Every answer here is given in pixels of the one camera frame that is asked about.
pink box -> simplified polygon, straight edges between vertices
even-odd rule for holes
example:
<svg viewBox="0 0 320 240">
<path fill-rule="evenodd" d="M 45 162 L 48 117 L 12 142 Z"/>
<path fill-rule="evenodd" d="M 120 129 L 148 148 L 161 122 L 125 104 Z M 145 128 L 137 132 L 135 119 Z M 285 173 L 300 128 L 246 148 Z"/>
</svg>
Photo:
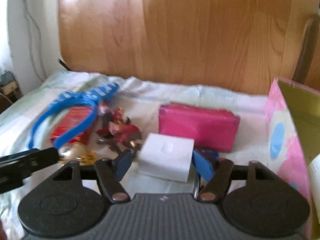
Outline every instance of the pink box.
<svg viewBox="0 0 320 240">
<path fill-rule="evenodd" d="M 191 138 L 195 147 L 230 152 L 240 117 L 227 110 L 170 103 L 159 108 L 159 133 Z"/>
</svg>

black cable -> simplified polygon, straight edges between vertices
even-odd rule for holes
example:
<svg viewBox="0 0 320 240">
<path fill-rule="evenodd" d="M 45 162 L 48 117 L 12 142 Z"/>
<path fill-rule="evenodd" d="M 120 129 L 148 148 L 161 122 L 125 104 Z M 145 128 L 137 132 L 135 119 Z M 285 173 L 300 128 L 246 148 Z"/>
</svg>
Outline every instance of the black cable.
<svg viewBox="0 0 320 240">
<path fill-rule="evenodd" d="M 30 26 L 30 21 L 29 21 L 29 17 L 32 20 L 32 22 L 34 23 L 36 29 L 37 29 L 37 33 L 38 33 L 38 44 L 39 44 L 39 60 L 40 60 L 40 66 L 42 69 L 42 72 L 44 74 L 44 77 L 47 78 L 47 73 L 45 72 L 44 69 L 44 64 L 43 64 L 43 59 L 42 59 L 42 39 L 41 39 L 41 30 L 39 28 L 39 25 L 36 23 L 35 19 L 31 16 L 29 9 L 28 9 L 28 4 L 27 4 L 27 0 L 22 0 L 23 1 L 23 5 L 24 5 L 24 13 L 23 16 L 26 19 L 27 22 L 27 31 L 28 31 L 28 37 L 29 37 L 29 54 L 30 54 L 30 60 L 31 60 L 31 64 L 33 67 L 33 70 L 35 72 L 35 74 L 37 75 L 37 77 L 44 82 L 44 80 L 40 77 L 40 75 L 38 74 L 38 71 L 36 69 L 36 64 L 35 64 L 35 60 L 33 57 L 33 52 L 32 52 L 32 32 L 31 32 L 31 26 Z"/>
<path fill-rule="evenodd" d="M 58 62 L 68 71 L 72 71 L 67 65 L 66 63 L 64 63 L 61 59 L 58 58 Z"/>
</svg>

blue headband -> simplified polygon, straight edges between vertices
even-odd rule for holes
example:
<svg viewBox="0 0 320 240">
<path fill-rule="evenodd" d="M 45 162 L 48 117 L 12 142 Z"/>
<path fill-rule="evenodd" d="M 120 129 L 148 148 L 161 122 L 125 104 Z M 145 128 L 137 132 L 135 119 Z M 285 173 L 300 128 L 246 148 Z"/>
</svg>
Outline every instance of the blue headband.
<svg viewBox="0 0 320 240">
<path fill-rule="evenodd" d="M 69 131 L 66 131 L 64 134 L 62 134 L 54 140 L 54 148 L 61 148 L 73 137 L 85 131 L 94 122 L 97 115 L 97 106 L 99 104 L 99 101 L 101 99 L 111 101 L 118 89 L 119 85 L 113 83 L 104 86 L 94 87 L 93 89 L 88 90 L 86 92 L 75 93 L 66 91 L 61 93 L 57 99 L 55 99 L 49 104 L 47 111 L 44 112 L 32 126 L 29 149 L 33 148 L 33 140 L 36 130 L 47 117 L 53 114 L 57 114 L 61 112 L 63 109 L 70 108 L 73 106 L 91 106 L 92 112 L 87 116 L 86 119 L 84 119 L 76 127 L 70 129 Z"/>
</svg>

white bedsheet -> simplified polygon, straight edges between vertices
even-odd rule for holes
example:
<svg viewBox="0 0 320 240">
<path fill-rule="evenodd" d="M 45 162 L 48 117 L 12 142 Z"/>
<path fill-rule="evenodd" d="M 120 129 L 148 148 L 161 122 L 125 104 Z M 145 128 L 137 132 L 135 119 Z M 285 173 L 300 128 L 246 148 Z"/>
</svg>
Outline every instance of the white bedsheet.
<svg viewBox="0 0 320 240">
<path fill-rule="evenodd" d="M 36 118 L 47 105 L 62 91 L 87 90 L 90 87 L 108 82 L 117 82 L 120 92 L 113 101 L 113 106 L 121 106 L 126 114 L 137 125 L 145 138 L 149 132 L 158 130 L 158 107 L 162 103 L 177 101 L 212 108 L 225 108 L 241 116 L 239 131 L 236 136 L 233 152 L 221 156 L 233 160 L 236 164 L 247 164 L 258 160 L 268 165 L 267 130 L 263 114 L 266 96 L 249 96 L 216 87 L 183 86 L 143 82 L 134 77 L 126 80 L 108 77 L 98 73 L 77 73 L 59 71 L 51 76 L 39 89 L 27 94 L 8 110 L 0 115 L 0 156 L 27 150 L 29 130 Z M 64 113 L 48 118 L 36 135 L 35 147 L 51 146 L 49 134 Z M 89 146 L 98 156 L 115 156 L 108 147 L 97 146 L 92 135 Z M 17 206 L 20 200 L 31 189 L 59 168 L 59 164 L 35 172 L 27 179 L 25 186 L 0 196 L 0 215 L 8 239 L 20 239 L 24 233 L 17 218 Z M 122 184 L 130 196 L 136 192 L 175 193 L 192 192 L 195 171 L 191 169 L 187 183 L 169 181 L 139 173 L 137 163 L 133 163 Z M 232 184 L 239 187 L 243 182 Z M 98 190 L 96 183 L 85 181 L 84 185 Z"/>
</svg>

wooden board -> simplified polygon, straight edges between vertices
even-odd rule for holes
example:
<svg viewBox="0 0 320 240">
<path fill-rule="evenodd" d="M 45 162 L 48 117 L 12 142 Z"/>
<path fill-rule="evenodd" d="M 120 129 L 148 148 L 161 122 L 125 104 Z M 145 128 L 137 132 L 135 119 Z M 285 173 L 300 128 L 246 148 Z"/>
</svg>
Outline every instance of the wooden board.
<svg viewBox="0 0 320 240">
<path fill-rule="evenodd" d="M 308 87 L 320 91 L 320 35 L 318 35 L 316 50 L 313 55 L 310 70 L 308 72 L 305 84 Z"/>
<path fill-rule="evenodd" d="M 268 93 L 291 79 L 319 0 L 59 0 L 75 71 Z"/>
</svg>

